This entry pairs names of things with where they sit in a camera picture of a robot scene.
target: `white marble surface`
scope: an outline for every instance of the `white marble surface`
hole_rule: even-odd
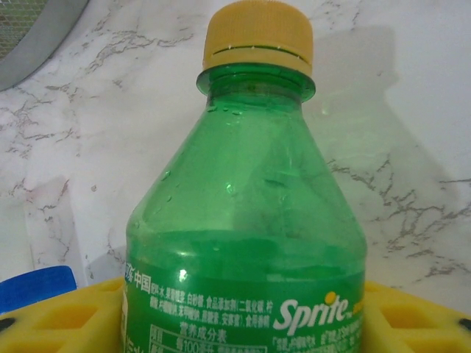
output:
[[[91,0],[0,93],[0,280],[122,273],[127,218],[205,105],[206,25],[229,2]],[[364,227],[368,277],[471,313],[471,3],[288,2],[314,25],[305,118]]]

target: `nutrition facts table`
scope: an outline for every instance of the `nutrition facts table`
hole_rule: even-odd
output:
[[[266,346],[242,346],[178,335],[151,325],[150,353],[267,353]]]

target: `green plastic bottle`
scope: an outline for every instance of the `green plastic bottle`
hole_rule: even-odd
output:
[[[312,47],[277,1],[212,18],[207,107],[128,223],[126,353],[358,352],[366,244],[302,118]]]

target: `blue container lid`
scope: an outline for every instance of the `blue container lid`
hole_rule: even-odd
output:
[[[53,266],[0,282],[0,314],[77,289],[68,266]]]

